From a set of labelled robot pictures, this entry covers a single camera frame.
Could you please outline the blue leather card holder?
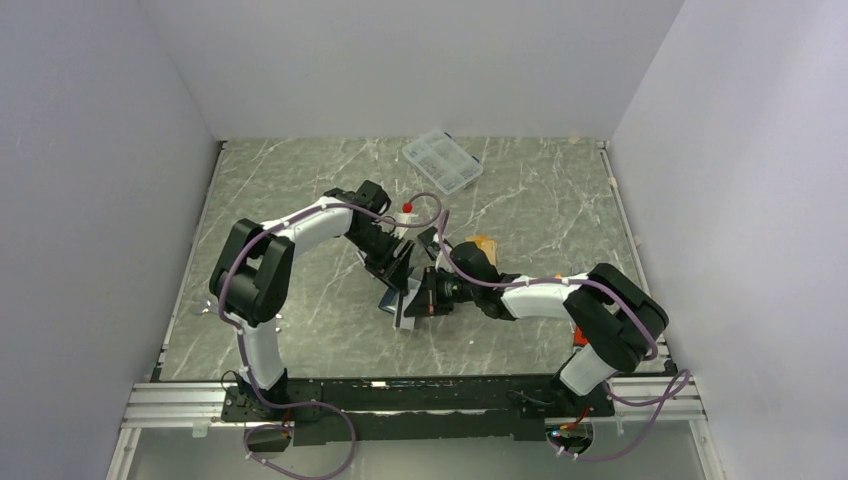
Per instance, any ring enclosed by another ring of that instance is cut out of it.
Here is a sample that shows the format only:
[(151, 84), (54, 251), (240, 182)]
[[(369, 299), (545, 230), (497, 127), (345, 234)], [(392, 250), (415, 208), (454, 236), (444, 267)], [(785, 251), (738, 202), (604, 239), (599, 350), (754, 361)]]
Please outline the blue leather card holder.
[(392, 316), (392, 325), (396, 330), (413, 331), (415, 329), (416, 318), (407, 316), (404, 311), (411, 304), (418, 290), (418, 286), (412, 286), (406, 294), (401, 294), (397, 290), (388, 288), (378, 302), (378, 308)]

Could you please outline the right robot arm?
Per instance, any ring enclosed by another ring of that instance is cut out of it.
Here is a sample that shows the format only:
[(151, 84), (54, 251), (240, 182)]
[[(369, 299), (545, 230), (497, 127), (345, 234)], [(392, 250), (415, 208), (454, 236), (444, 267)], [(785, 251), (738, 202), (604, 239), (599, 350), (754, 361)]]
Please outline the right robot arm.
[(446, 316), (472, 303), (486, 316), (515, 321), (570, 320), (587, 345), (557, 370), (551, 401), (574, 415), (590, 393), (619, 373), (632, 373), (655, 354), (669, 324), (665, 310), (616, 267), (599, 263), (587, 273), (548, 279), (500, 272), (473, 242), (440, 253), (396, 302), (396, 321)]

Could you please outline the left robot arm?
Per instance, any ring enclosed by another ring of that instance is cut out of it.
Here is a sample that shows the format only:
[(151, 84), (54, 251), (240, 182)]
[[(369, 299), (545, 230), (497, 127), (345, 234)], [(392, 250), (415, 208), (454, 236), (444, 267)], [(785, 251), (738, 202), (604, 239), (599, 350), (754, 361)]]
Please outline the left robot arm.
[(343, 237), (365, 270), (397, 293), (408, 291), (413, 243), (380, 225), (391, 205), (388, 193), (366, 180), (355, 191), (339, 188), (278, 220), (236, 222), (209, 280), (221, 319), (234, 328), (248, 407), (264, 420), (287, 406), (288, 373), (282, 361), (276, 316), (284, 306), (295, 259), (324, 241)]

